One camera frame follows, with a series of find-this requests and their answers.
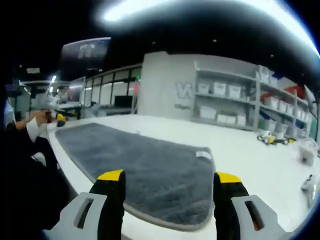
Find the dark ceiling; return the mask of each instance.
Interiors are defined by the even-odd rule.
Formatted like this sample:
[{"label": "dark ceiling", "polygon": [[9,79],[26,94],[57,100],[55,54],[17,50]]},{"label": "dark ceiling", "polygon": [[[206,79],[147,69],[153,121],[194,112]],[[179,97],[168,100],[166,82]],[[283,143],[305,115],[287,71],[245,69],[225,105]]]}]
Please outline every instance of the dark ceiling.
[{"label": "dark ceiling", "polygon": [[[166,50],[171,53],[212,54],[265,64],[299,84],[311,84],[318,77],[317,74],[320,74],[318,71],[320,63],[313,61],[315,59],[313,56],[309,56],[309,49],[304,53],[304,48],[297,46],[292,40],[289,39],[288,44],[284,44],[283,39],[276,39],[283,30],[275,23],[270,24],[266,18],[259,18],[260,25],[271,26],[268,34],[257,34],[260,31],[259,24],[249,22],[252,16],[239,15],[242,21],[232,20],[244,6],[230,7],[233,9],[229,11],[229,14],[232,14],[231,20],[218,10],[213,15],[205,9],[199,8],[196,11],[182,7],[181,15],[176,14],[169,22],[168,19],[163,21],[157,18],[144,22],[145,24],[141,24],[138,28],[126,23],[124,34],[115,31],[112,26],[102,27],[96,20],[102,6],[107,8],[116,2],[119,1],[30,0],[21,3],[19,7],[16,6],[11,27],[13,45],[11,59],[16,77],[22,80],[48,80],[58,69],[60,52],[64,44],[109,36],[112,36],[114,41],[109,48],[107,69],[141,62],[145,52]],[[315,22],[320,10],[319,3],[313,0],[287,2],[308,27],[316,45],[320,46],[320,26]],[[187,18],[179,17],[185,13],[188,13]],[[219,39],[214,46],[213,38]],[[24,74],[26,68],[32,67],[40,68],[41,74]]]}]

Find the white shelving unit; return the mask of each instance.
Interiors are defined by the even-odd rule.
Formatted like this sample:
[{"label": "white shelving unit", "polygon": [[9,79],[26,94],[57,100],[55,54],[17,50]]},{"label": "white shelving unit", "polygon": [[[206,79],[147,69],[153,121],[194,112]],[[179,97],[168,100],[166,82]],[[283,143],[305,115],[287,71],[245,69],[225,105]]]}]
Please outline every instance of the white shelving unit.
[{"label": "white shelving unit", "polygon": [[[198,91],[199,83],[210,83],[213,85],[214,82],[225,82],[226,84],[237,84],[240,85],[244,92],[242,91],[241,98],[232,98],[228,95],[217,95],[212,91],[212,89],[208,93],[203,93]],[[267,83],[261,82],[259,79],[256,79],[251,76],[245,76],[241,74],[231,73],[231,72],[222,72],[222,71],[213,71],[209,69],[197,69],[196,71],[196,91],[195,91],[195,99],[194,99],[194,115],[193,121],[197,123],[203,124],[211,124],[228,128],[235,129],[243,129],[248,131],[257,131],[259,125],[259,116],[260,110],[276,113],[281,117],[281,121],[288,120],[291,124],[288,126],[289,130],[287,131],[286,136],[294,137],[295,136],[295,128],[296,123],[301,122],[304,124],[304,128],[307,129],[307,132],[310,132],[311,128],[311,117],[309,116],[309,121],[305,122],[304,120],[298,119],[298,108],[307,112],[309,115],[309,106],[308,102],[298,98],[297,92],[294,94],[287,92],[283,89],[279,89]],[[264,105],[261,103],[261,92],[271,93],[274,96],[280,97],[283,101],[290,103],[293,105],[293,115],[290,115],[286,112],[282,112],[278,109],[273,109],[270,106]],[[201,102],[205,101],[229,101],[235,102],[239,108],[243,108],[245,111],[247,123],[246,125],[238,125],[231,124],[227,122],[218,122],[216,119],[209,118],[201,118],[199,114],[199,108],[201,106]],[[249,114],[253,112],[253,121],[249,120]]]}]

